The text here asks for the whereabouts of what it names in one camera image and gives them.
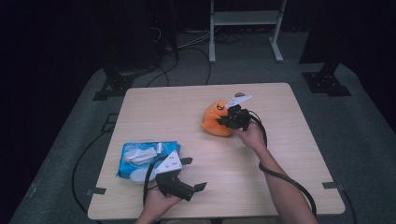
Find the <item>gray carpet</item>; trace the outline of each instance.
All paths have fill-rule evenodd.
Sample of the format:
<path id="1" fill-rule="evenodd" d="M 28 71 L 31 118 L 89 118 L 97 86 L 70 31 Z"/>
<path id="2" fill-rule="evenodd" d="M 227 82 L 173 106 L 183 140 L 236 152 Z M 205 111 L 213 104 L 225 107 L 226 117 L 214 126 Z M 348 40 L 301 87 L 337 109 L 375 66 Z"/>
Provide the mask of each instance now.
<path id="1" fill-rule="evenodd" d="M 396 223 L 396 136 L 356 75 L 343 65 L 335 72 L 352 96 L 313 94 L 302 72 L 318 71 L 322 64 L 298 64 L 307 33 L 280 34 L 278 44 L 285 59 L 283 63 L 276 63 L 268 35 L 250 34 L 231 45 L 216 45 L 217 62 L 211 65 L 208 84 L 289 83 L 333 179 L 347 188 L 359 223 Z M 178 44 L 194 38 L 194 35 L 180 35 Z M 207 42 L 193 47 L 208 51 Z M 205 55 L 196 49 L 184 49 L 179 54 L 177 67 L 168 73 L 169 84 L 205 85 L 209 74 Z M 163 69 L 171 68 L 175 62 L 172 57 L 164 57 Z M 156 70 L 136 78 L 133 88 L 146 87 L 161 72 Z M 94 223 L 74 200 L 71 184 L 80 155 L 101 134 L 107 115 L 120 111 L 122 97 L 92 100 L 105 79 L 102 70 L 92 75 L 35 179 L 36 192 L 27 193 L 11 223 Z M 159 77 L 150 87 L 166 85 L 165 77 Z M 75 190 L 85 208 L 91 200 L 87 189 L 95 186 L 110 138 L 111 133 L 105 133 L 91 145 L 76 169 Z M 344 214 L 318 217 L 319 222 L 353 223 L 345 202 Z"/>

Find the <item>forearm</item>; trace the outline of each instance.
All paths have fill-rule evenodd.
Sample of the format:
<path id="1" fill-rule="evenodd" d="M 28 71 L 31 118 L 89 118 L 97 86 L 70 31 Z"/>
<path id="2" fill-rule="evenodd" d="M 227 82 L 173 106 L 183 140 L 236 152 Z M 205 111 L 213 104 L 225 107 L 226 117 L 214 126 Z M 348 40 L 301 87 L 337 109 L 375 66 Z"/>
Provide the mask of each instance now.
<path id="1" fill-rule="evenodd" d="M 253 150 L 263 167 L 282 175 L 287 175 L 265 146 L 257 147 Z M 318 223 L 304 195 L 295 186 L 267 173 L 265 173 L 265 178 L 276 211 L 281 216 L 283 223 Z"/>

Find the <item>dark background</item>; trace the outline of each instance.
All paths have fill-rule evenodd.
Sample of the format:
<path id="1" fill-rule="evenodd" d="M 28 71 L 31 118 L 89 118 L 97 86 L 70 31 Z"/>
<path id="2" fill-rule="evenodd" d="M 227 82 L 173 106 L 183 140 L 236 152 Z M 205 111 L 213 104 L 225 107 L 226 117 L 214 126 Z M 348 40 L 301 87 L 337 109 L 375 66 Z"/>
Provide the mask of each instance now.
<path id="1" fill-rule="evenodd" d="M 156 12 L 161 9 L 154 0 L 119 2 L 128 6 L 126 11 L 143 7 L 140 11 L 147 17 L 117 17 L 120 8 L 109 1 L 1 1 L 0 222 L 12 217 L 85 84 L 103 61 L 137 67 L 156 63 L 156 46 L 141 44 L 150 42 L 149 37 L 138 39 L 149 27 L 134 25 L 136 20 L 158 22 Z M 208 0 L 175 0 L 177 31 L 208 29 L 209 6 Z M 227 6 L 273 9 L 278 1 L 216 1 L 217 10 Z M 393 129 L 394 11 L 393 1 L 296 0 L 288 2 L 282 23 L 284 31 L 312 28 L 302 63 L 322 63 L 330 51 L 335 53 L 358 75 Z M 136 46 L 151 53 L 142 56 Z M 336 46 L 335 51 L 328 46 Z"/>

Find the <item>table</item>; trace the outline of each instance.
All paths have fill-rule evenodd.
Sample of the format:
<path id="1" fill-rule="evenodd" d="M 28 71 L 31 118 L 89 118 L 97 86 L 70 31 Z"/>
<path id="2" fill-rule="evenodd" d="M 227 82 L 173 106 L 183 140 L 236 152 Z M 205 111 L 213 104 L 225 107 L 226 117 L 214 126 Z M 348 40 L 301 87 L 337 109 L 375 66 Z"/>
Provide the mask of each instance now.
<path id="1" fill-rule="evenodd" d="M 132 141 L 181 144 L 180 157 L 193 157 L 180 180 L 207 182 L 190 202 L 172 207 L 164 218 L 277 216 L 259 160 L 237 136 L 217 137 L 200 127 L 202 116 L 217 100 L 236 92 L 251 94 L 241 104 L 262 119 L 268 147 L 288 175 L 302 184 L 316 201 L 318 214 L 345 210 L 337 189 L 322 183 L 332 177 L 304 115 L 286 83 L 237 84 L 130 89 L 122 104 L 88 211 L 92 219 L 138 218 L 143 209 L 143 186 L 116 176 L 122 145 Z"/>
<path id="2" fill-rule="evenodd" d="M 219 25 L 262 25 L 274 24 L 274 35 L 269 37 L 271 48 L 278 63 L 283 62 L 282 54 L 277 46 L 277 37 L 285 13 L 287 0 L 282 0 L 279 10 L 267 11 L 215 11 L 215 0 L 210 2 L 210 40 L 209 40 L 209 61 L 216 62 L 215 51 L 215 26 Z"/>

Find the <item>plush toy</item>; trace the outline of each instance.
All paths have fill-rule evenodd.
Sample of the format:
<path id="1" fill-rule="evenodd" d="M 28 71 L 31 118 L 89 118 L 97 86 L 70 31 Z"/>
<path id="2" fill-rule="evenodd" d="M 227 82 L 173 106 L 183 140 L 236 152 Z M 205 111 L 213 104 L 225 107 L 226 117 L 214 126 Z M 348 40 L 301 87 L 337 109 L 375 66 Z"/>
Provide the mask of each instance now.
<path id="1" fill-rule="evenodd" d="M 201 127 L 205 131 L 216 136 L 224 137 L 232 134 L 230 129 L 228 129 L 225 125 L 219 125 L 217 121 L 220 116 L 227 116 L 227 108 L 224 107 L 226 105 L 226 101 L 216 101 L 205 111 L 201 124 Z"/>

